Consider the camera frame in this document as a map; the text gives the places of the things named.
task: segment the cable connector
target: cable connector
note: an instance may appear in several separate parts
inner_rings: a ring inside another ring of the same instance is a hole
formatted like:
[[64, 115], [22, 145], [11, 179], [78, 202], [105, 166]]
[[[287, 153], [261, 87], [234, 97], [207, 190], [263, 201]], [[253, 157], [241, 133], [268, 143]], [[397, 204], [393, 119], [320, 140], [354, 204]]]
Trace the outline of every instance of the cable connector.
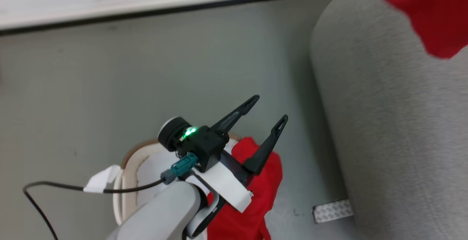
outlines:
[[164, 179], [164, 184], [168, 185], [173, 182], [177, 177], [184, 175], [185, 173], [192, 170], [199, 159], [193, 153], [187, 153], [185, 157], [181, 158], [176, 163], [172, 164], [169, 170], [165, 170], [161, 173], [161, 179]]

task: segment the gray floor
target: gray floor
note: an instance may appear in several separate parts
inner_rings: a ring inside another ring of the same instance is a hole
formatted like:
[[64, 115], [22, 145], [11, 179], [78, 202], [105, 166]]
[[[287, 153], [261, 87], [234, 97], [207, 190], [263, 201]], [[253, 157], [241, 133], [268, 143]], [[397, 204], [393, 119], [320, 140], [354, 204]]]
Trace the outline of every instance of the gray floor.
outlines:
[[[314, 205], [346, 198], [309, 63], [331, 0], [277, 0], [0, 38], [0, 238], [50, 239], [21, 193], [35, 180], [84, 185], [176, 115], [212, 124], [253, 94], [234, 128], [276, 145], [284, 178], [267, 214], [273, 239], [357, 240], [352, 218], [314, 225]], [[109, 195], [32, 194], [59, 238], [103, 239]]]

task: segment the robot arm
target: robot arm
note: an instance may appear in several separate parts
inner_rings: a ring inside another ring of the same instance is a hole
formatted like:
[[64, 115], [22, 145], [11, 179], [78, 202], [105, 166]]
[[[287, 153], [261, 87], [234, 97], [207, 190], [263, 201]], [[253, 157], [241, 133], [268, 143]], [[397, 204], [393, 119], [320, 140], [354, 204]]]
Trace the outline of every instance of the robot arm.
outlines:
[[[187, 157], [196, 158], [194, 165], [184, 169], [182, 163], [171, 168], [172, 177], [162, 175], [169, 186], [154, 199], [137, 210], [122, 223], [107, 240], [180, 240], [197, 237], [221, 208], [229, 203], [243, 212], [250, 203], [247, 191], [254, 175], [259, 175], [288, 120], [284, 115], [272, 128], [270, 136], [258, 151], [244, 164], [238, 162], [224, 146], [229, 141], [227, 132], [246, 115], [260, 97], [254, 95], [241, 106], [211, 127], [194, 128], [181, 117], [167, 122], [159, 133], [159, 142], [169, 151], [176, 151], [185, 163]], [[194, 175], [214, 194], [211, 205], [196, 186], [184, 180]]]
[[173, 182], [117, 227], [107, 240], [181, 240], [201, 203], [194, 185]]

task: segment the gray cylinder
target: gray cylinder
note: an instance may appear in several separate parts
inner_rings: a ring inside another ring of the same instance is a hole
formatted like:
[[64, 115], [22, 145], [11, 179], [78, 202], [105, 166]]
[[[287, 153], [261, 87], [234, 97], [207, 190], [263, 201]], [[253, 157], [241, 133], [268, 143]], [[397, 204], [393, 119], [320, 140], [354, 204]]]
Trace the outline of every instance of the gray cylinder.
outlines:
[[468, 49], [434, 58], [384, 0], [333, 0], [312, 63], [361, 232], [466, 240]]

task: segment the green led light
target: green led light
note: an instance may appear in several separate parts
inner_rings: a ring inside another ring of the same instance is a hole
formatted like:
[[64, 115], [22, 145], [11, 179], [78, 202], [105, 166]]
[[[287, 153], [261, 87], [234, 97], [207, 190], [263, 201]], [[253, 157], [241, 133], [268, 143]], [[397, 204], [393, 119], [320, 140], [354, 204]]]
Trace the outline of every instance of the green led light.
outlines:
[[194, 133], [196, 130], [197, 130], [197, 128], [187, 128], [187, 130], [185, 131], [185, 134], [184, 134], [183, 138], [186, 138], [186, 137], [189, 136], [190, 134]]

